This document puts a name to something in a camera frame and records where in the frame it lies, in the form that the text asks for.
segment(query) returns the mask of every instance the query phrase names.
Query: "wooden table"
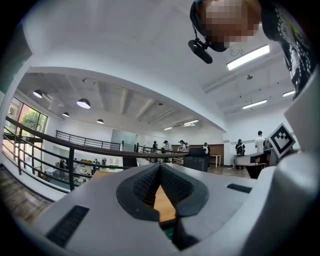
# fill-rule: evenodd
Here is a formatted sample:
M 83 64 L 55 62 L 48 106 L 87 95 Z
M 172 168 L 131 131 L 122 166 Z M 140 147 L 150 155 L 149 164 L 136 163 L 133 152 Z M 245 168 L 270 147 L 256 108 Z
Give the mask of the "wooden table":
M 97 170 L 92 179 L 114 174 L 114 172 Z M 169 221 L 176 217 L 176 209 L 173 207 L 163 188 L 160 186 L 155 194 L 154 209 L 160 213 L 160 222 Z

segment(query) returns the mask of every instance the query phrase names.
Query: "staircase railing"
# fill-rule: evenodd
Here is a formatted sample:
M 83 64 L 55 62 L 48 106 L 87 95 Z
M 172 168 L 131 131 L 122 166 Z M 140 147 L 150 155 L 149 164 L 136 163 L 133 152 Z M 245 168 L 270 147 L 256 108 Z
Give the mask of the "staircase railing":
M 115 166 L 115 165 L 103 165 L 103 164 L 95 164 L 93 162 L 87 162 L 87 161 L 78 161 L 75 160 L 75 150 L 82 151 L 82 152 L 88 152 L 93 153 L 97 155 L 105 155 L 105 156 L 114 156 L 114 157 L 136 157 L 136 158 L 150 158 L 150 153 L 141 153 L 141 152 L 126 152 L 126 151 L 118 151 L 118 150 L 112 150 L 112 149 L 106 149 L 106 148 L 99 148 L 94 146 L 88 146 L 88 145 L 82 145 L 77 143 L 72 143 L 71 141 L 67 141 L 64 139 L 59 139 L 56 137 L 52 137 L 50 135 L 41 133 L 39 131 L 33 130 L 13 119 L 10 117 L 6 117 L 6 120 L 15 125 L 19 128 L 19 133 L 14 134 L 12 131 L 10 131 L 8 128 L 4 128 L 6 133 L 3 134 L 4 140 L 2 141 L 2 152 L 3 154 L 17 167 L 17 171 L 19 175 L 26 174 L 33 179 L 37 180 L 38 182 L 41 182 L 53 189 L 62 191 L 64 193 L 68 193 L 68 191 L 72 191 L 75 189 L 75 187 L 80 186 L 83 182 L 90 180 L 97 169 L 111 169 L 111 170 L 126 170 L 131 168 L 130 166 Z M 33 135 L 34 137 L 40 138 L 41 140 L 48 141 L 50 143 L 60 145 L 63 147 L 66 147 L 69 149 L 68 156 L 60 155 L 54 152 L 51 152 L 49 150 L 46 150 L 44 148 L 41 148 L 39 146 L 36 146 L 34 143 L 30 142 L 27 137 L 23 136 L 23 131 L 28 132 L 29 134 Z M 24 149 L 21 149 L 21 144 L 28 144 L 31 146 L 32 150 L 31 153 L 27 152 Z M 47 161 L 44 161 L 36 156 L 34 156 L 34 149 L 37 149 L 45 154 L 49 154 L 53 157 L 59 158 L 60 160 L 65 160 L 68 162 L 67 167 L 64 165 L 57 166 L 55 163 L 50 163 Z M 32 161 L 27 162 L 26 159 L 23 156 L 29 156 Z M 177 154 L 175 157 L 177 158 L 183 158 L 185 154 Z M 152 155 L 156 159 L 165 159 L 167 158 L 166 154 L 159 154 L 155 153 Z M 42 167 L 35 167 L 34 161 L 38 161 L 41 164 L 50 167 L 51 171 L 49 170 L 43 170 Z M 89 166 L 91 167 L 91 174 L 90 173 L 80 173 L 74 171 L 74 163 L 80 164 L 81 166 Z M 32 169 L 32 172 L 26 170 L 24 166 L 27 166 Z M 57 185 L 51 184 L 54 182 L 58 182 L 60 187 Z

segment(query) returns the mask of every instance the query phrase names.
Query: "man in white shirt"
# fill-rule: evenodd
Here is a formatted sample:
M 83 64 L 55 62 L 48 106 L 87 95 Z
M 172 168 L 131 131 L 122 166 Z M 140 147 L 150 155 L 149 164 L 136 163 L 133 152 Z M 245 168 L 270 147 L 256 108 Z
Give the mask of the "man in white shirt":
M 256 148 L 256 152 L 260 153 L 264 151 L 265 138 L 262 137 L 262 131 L 258 131 L 258 138 L 255 139 L 254 146 Z

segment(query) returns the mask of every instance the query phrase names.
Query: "black vent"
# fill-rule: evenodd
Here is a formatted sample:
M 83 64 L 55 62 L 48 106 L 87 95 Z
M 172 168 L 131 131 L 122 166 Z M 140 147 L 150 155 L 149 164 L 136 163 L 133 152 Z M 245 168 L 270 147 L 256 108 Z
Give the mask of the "black vent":
M 65 247 L 89 209 L 79 205 L 74 206 L 46 235 L 46 237 L 58 246 Z
M 250 193 L 250 191 L 252 190 L 251 187 L 247 187 L 247 186 L 241 186 L 241 185 L 237 185 L 237 184 L 229 184 L 228 186 L 226 186 L 228 189 L 232 189 L 232 190 L 236 190 L 236 191 L 240 191 L 240 192 L 244 192 L 244 193 Z

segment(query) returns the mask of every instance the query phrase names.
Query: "floor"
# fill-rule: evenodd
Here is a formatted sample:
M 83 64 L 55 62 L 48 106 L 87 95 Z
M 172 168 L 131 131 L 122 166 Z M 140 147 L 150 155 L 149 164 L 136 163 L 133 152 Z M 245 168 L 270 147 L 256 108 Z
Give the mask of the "floor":
M 29 224 L 52 204 L 24 187 L 4 168 L 0 168 L 0 191 L 11 214 Z
M 250 178 L 246 169 L 237 171 L 236 169 L 226 166 L 218 166 L 216 168 L 213 165 L 208 169 L 208 172 L 212 174 Z M 29 224 L 32 224 L 33 221 L 52 204 L 52 202 L 43 199 L 24 187 L 4 168 L 0 168 L 0 192 L 2 200 L 4 200 L 12 215 L 25 220 Z M 166 200 L 163 199 L 166 197 L 165 194 L 161 192 L 163 191 L 158 191 L 157 193 L 157 200 L 160 204 Z M 173 206 L 164 212 L 161 216 L 161 221 L 170 219 L 172 214 L 175 214 Z
M 218 165 L 216 168 L 216 166 L 212 164 L 208 169 L 208 173 L 250 178 L 246 168 L 244 168 L 244 170 L 236 170 L 236 168 L 232 169 L 232 166 Z

